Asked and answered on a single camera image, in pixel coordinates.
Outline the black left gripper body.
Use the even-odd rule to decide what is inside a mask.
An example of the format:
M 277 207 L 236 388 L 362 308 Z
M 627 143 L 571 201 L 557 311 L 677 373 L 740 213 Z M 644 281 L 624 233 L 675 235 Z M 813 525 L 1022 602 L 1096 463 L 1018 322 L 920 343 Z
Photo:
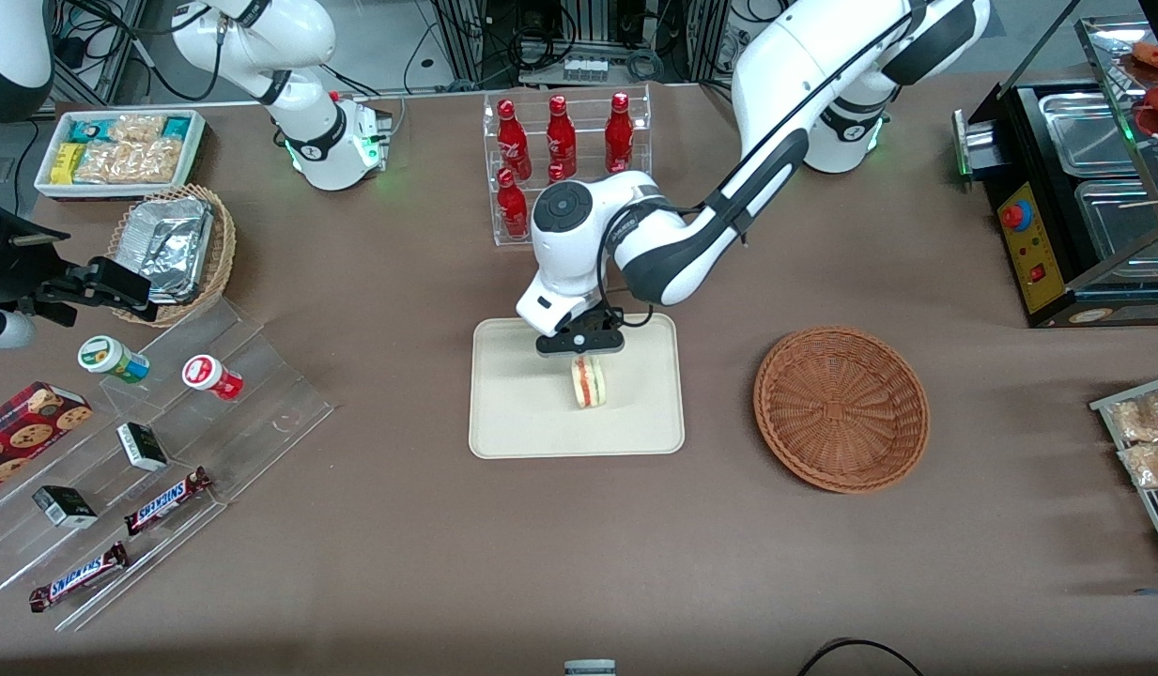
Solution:
M 625 350 L 625 322 L 620 308 L 592 308 L 562 326 L 554 335 L 538 335 L 536 354 L 541 358 L 576 358 L 614 354 Z

